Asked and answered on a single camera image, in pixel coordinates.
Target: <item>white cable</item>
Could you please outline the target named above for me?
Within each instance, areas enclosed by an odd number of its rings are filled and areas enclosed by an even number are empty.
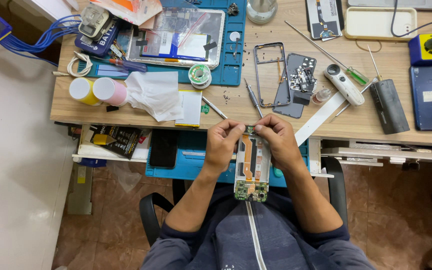
[[[82,61],[86,62],[86,67],[81,70],[81,72],[73,72],[73,64],[76,62],[76,60],[81,59]],[[89,55],[84,54],[84,53],[79,53],[74,51],[74,56],[71,59],[71,61],[69,61],[68,64],[68,73],[63,73],[63,72],[59,72],[59,71],[53,71],[53,75],[55,76],[73,76],[73,77],[84,77],[86,75],[88,75],[89,71],[91,70],[91,67],[93,66],[93,63],[91,62]]]

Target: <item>hand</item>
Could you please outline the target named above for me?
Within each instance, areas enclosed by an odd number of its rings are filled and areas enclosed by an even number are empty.
[[[208,129],[206,156],[202,168],[219,176],[230,165],[245,125],[239,121],[225,119]]]
[[[303,158],[294,137],[293,126],[289,122],[270,113],[254,126],[256,133],[269,143],[274,167],[287,172],[301,165]]]

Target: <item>man's right hand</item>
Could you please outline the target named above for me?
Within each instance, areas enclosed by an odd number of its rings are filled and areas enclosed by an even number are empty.
[[[271,162],[283,172],[291,172],[300,166],[306,167],[294,137],[293,126],[274,114],[257,121],[256,133],[268,141],[271,147]]]

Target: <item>blue handle screwdriver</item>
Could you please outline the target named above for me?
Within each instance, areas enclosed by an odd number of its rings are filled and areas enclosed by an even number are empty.
[[[139,72],[143,72],[143,73],[148,71],[147,65],[145,65],[143,63],[121,60],[121,59],[113,59],[113,58],[105,59],[105,58],[100,58],[100,57],[96,57],[96,56],[91,56],[91,57],[99,59],[99,60],[109,61],[111,64],[117,65],[120,67],[124,67],[125,69],[127,69],[129,71],[139,71]]]

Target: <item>blue cables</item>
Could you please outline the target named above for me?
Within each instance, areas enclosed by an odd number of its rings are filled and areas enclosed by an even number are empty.
[[[77,34],[79,32],[78,26],[81,23],[81,21],[80,20],[66,20],[68,18],[73,18],[76,16],[80,16],[80,15],[77,14],[77,15],[66,16],[66,17],[63,17],[63,18],[53,22],[51,24],[51,26],[49,27],[49,29],[47,29],[41,35],[39,40],[34,45],[26,44],[25,42],[23,42],[23,41],[19,40],[17,37],[15,37],[13,34],[9,34],[7,37],[3,38],[0,41],[0,44],[1,44],[1,46],[6,48],[7,50],[9,50],[10,52],[13,52],[17,55],[21,55],[21,56],[24,56],[27,58],[43,60],[43,61],[46,61],[46,62],[52,64],[52,65],[58,66],[57,64],[55,64],[49,60],[39,58],[39,57],[27,56],[27,55],[24,55],[24,54],[19,53],[19,52],[29,52],[29,53],[42,52],[48,46],[50,46],[51,43],[53,43],[54,40],[56,40],[57,38],[62,37],[62,36],[67,35],[67,34]],[[70,23],[70,22],[77,22],[77,24],[70,25],[70,26],[59,26],[63,23]]]

